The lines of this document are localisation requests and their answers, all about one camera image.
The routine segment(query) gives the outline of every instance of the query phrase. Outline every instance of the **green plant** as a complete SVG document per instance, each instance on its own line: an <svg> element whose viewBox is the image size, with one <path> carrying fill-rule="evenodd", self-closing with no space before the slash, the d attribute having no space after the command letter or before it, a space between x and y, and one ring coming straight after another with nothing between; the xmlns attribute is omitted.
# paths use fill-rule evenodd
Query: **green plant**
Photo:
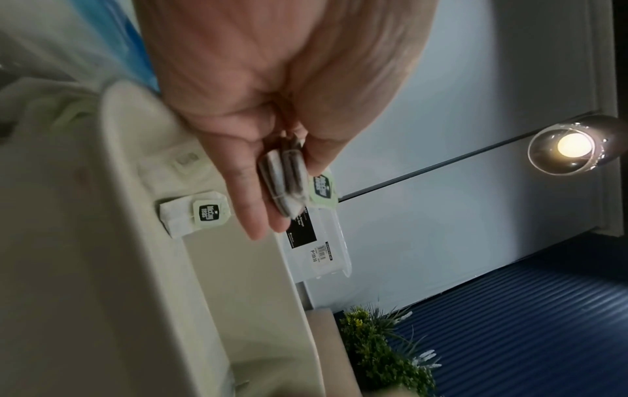
<svg viewBox="0 0 628 397"><path fill-rule="evenodd" d="M440 366L434 351L417 356L420 341L404 339L395 326L410 311L382 313L377 307L356 307L340 320L340 334L360 387L367 391L402 387L430 396L436 387L432 368ZM393 350L388 339L399 339L401 349Z"/></svg>

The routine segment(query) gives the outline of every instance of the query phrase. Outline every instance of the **black logo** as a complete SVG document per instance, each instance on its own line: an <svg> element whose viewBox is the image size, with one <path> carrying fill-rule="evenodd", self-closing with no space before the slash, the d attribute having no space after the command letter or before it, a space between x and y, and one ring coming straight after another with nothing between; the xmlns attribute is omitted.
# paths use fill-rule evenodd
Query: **black logo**
<svg viewBox="0 0 628 397"><path fill-rule="evenodd" d="M198 217L202 222L220 219L220 209L218 205L208 204L198 207Z"/></svg>
<svg viewBox="0 0 628 397"><path fill-rule="evenodd" d="M329 179L324 175L314 177L314 192L320 197L332 198L332 187L329 183Z"/></svg>

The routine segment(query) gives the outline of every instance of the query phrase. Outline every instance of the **black line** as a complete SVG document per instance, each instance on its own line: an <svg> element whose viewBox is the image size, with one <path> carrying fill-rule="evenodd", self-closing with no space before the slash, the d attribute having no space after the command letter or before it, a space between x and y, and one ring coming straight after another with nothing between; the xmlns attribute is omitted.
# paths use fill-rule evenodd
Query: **black line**
<svg viewBox="0 0 628 397"><path fill-rule="evenodd" d="M570 118L569 120L575 120L575 119L578 119L578 118L581 118L581 117L584 117L584 116L590 116L590 115L596 114L596 113L598 113L598 112L586 112L586 113L583 113L583 114L581 114L579 116L576 116L574 118ZM353 192L353 193L347 194L346 196L342 196L340 199L338 199L338 201L341 203L343 201L347 201L349 199L356 198L356 197L361 196L363 194L374 192L375 190L378 190L378 189L381 189L381 188L385 188L386 186L390 186L392 184L405 181L406 179L410 179L412 177L416 177L417 175L421 175L421 174L428 173L430 171L434 171L435 169L439 169L439 168L445 167L446 165L450 165L450 164L454 164L454 163L457 163L457 162L462 161L462 160L466 160L469 157L473 157L473 156L476 156L478 154L482 154L484 152L488 152L489 150L493 150L493 149L496 149L498 147L501 147L501 146L504 146L504 145L508 145L509 143L513 143L513 142L519 141L521 139L529 138L529 137L531 137L533 135L536 135L537 133L541 132L543 129L546 129L546 128L547 127L539 128L539 129L536 129L536 130L534 130L532 132L527 132L527 133L524 133L522 135L518 135L518 136L516 136L514 138L510 138L510 139L507 139L505 141L501 141L501 142L495 143L495 144L493 144L491 146L487 146L485 148L481 148L479 150L475 150L475 151L473 151L471 153L467 153L467 154L463 154L462 156L454 157L454 158L449 159L447 161L444 161L442 163L430 165L429 167L422 168L422 169L420 169L418 171L414 171L414 172L402 175L400 177L390 179L389 181L378 183L378 184L373 185L373 186L369 186L369 187L367 187L365 189L358 190L357 192Z"/></svg>

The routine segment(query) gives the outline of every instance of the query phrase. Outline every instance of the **barcode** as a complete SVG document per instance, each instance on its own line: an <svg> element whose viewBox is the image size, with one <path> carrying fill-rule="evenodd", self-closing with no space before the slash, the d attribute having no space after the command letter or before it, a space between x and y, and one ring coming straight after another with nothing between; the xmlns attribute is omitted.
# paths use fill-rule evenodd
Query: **barcode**
<svg viewBox="0 0 628 397"><path fill-rule="evenodd" d="M319 261L327 259L327 249L325 248L324 245L321 245L320 247L316 247L316 253L319 255Z"/></svg>

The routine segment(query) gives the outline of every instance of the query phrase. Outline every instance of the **barcode sticker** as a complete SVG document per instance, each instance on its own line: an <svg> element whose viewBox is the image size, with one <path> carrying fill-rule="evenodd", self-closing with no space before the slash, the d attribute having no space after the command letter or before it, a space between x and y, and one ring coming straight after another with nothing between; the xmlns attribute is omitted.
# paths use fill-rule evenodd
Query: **barcode sticker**
<svg viewBox="0 0 628 397"><path fill-rule="evenodd" d="M329 244L327 242L311 250L310 254L312 256L312 262L314 263L323 263L332 260L332 253L329 251Z"/></svg>

